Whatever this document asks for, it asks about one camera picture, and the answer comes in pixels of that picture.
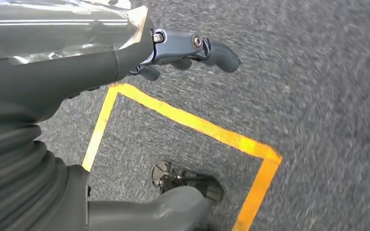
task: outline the yellow floor marking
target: yellow floor marking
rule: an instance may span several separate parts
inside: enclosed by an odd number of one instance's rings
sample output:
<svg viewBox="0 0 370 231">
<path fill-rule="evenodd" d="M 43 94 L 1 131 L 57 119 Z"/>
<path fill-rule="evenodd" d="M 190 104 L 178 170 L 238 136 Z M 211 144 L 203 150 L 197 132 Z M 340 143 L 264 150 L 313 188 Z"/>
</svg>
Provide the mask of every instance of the yellow floor marking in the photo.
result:
<svg viewBox="0 0 370 231">
<path fill-rule="evenodd" d="M 113 110 L 114 102 L 116 101 L 118 92 L 114 88 L 109 88 L 106 98 L 104 99 L 103 107 L 101 108 L 100 115 L 98 116 L 96 126 L 90 139 L 89 146 L 87 147 L 86 155 L 84 156 L 83 168 L 91 171 L 94 158 L 97 154 L 98 146 L 100 145 L 101 138 L 103 137 L 104 130 L 106 129 L 108 118 L 110 118 L 111 111 Z"/>
<path fill-rule="evenodd" d="M 265 144 L 254 141 L 236 132 L 226 130 L 181 109 L 174 108 L 167 103 L 152 98 L 129 84 L 114 85 L 110 86 L 108 89 L 89 147 L 87 148 L 86 156 L 83 160 L 83 167 L 87 171 L 90 171 L 92 168 L 95 155 L 97 154 L 101 138 L 118 93 L 137 101 L 143 106 L 175 122 L 193 128 L 226 145 L 239 149 L 246 154 L 264 159 L 233 226 L 234 231 L 248 231 L 264 199 L 266 191 L 270 187 L 270 183 L 281 163 L 282 157 Z"/>
</svg>

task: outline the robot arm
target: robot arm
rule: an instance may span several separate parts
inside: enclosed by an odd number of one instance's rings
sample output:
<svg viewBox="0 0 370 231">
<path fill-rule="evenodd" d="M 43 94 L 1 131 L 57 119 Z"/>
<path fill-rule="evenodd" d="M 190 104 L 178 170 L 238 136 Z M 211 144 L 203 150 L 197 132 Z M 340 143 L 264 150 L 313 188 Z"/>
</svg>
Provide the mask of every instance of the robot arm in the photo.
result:
<svg viewBox="0 0 370 231">
<path fill-rule="evenodd" d="M 191 60 L 227 72 L 240 65 L 224 44 L 155 29 L 147 8 L 80 0 L 0 0 L 0 230 L 87 228 L 87 178 L 34 141 L 61 102 L 82 91 Z"/>
</svg>

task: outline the hex bolt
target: hex bolt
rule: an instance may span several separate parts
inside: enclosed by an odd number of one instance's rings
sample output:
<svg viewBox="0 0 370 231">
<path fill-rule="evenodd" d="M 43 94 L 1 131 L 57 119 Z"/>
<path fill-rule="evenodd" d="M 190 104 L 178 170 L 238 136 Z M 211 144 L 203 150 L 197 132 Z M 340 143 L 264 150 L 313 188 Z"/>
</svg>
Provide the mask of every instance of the hex bolt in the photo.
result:
<svg viewBox="0 0 370 231">
<path fill-rule="evenodd" d="M 155 33 L 152 36 L 154 43 L 160 43 L 164 41 L 164 36 L 161 33 Z"/>
</svg>

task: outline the metal bolt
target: metal bolt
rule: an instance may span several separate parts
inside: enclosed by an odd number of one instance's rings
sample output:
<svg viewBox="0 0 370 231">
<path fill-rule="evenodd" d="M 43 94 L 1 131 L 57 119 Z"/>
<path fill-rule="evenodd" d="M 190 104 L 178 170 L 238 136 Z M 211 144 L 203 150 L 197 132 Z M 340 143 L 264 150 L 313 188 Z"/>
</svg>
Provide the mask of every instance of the metal bolt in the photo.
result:
<svg viewBox="0 0 370 231">
<path fill-rule="evenodd" d="M 160 43 L 160 42 L 163 42 L 164 41 L 164 37 L 160 33 L 155 33 L 152 36 L 152 39 L 153 39 L 154 43 Z"/>
<path fill-rule="evenodd" d="M 162 179 L 158 179 L 158 180 L 156 181 L 156 184 L 157 184 L 158 186 L 161 186 L 161 185 L 162 185 Z"/>
<path fill-rule="evenodd" d="M 199 35 L 193 35 L 192 46 L 194 46 L 194 48 L 199 51 L 202 48 L 202 45 L 202 38 Z"/>
</svg>

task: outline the yellow tape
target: yellow tape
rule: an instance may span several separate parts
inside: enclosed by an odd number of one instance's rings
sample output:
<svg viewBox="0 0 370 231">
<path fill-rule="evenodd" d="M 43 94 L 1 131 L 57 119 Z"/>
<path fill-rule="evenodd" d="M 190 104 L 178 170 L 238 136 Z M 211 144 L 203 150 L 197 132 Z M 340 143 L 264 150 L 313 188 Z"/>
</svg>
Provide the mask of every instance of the yellow tape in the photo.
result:
<svg viewBox="0 0 370 231">
<path fill-rule="evenodd" d="M 91 171 L 98 147 L 100 146 L 101 138 L 103 137 L 106 129 L 108 118 L 110 118 L 111 110 L 113 110 L 114 102 L 117 98 L 118 92 L 114 88 L 109 88 L 106 98 L 104 99 L 103 107 L 101 108 L 100 115 L 98 116 L 96 126 L 90 139 L 89 146 L 87 147 L 86 155 L 84 156 L 83 168 L 88 172 Z"/>
<path fill-rule="evenodd" d="M 238 218 L 233 226 L 233 231 L 248 231 L 253 223 L 253 219 L 259 210 L 267 189 L 277 171 L 280 163 L 272 159 L 264 159 L 257 172 L 253 185 L 243 203 Z"/>
<path fill-rule="evenodd" d="M 98 146 L 118 93 L 137 101 L 143 106 L 175 122 L 193 128 L 246 154 L 264 159 L 233 227 L 234 231 L 248 231 L 264 199 L 266 191 L 270 187 L 270 183 L 281 163 L 282 157 L 265 144 L 254 141 L 236 132 L 226 130 L 181 109 L 174 108 L 167 103 L 148 96 L 129 84 L 114 85 L 108 90 L 83 161 L 83 167 L 90 171 L 93 165 L 94 157 L 97 153 Z"/>
</svg>

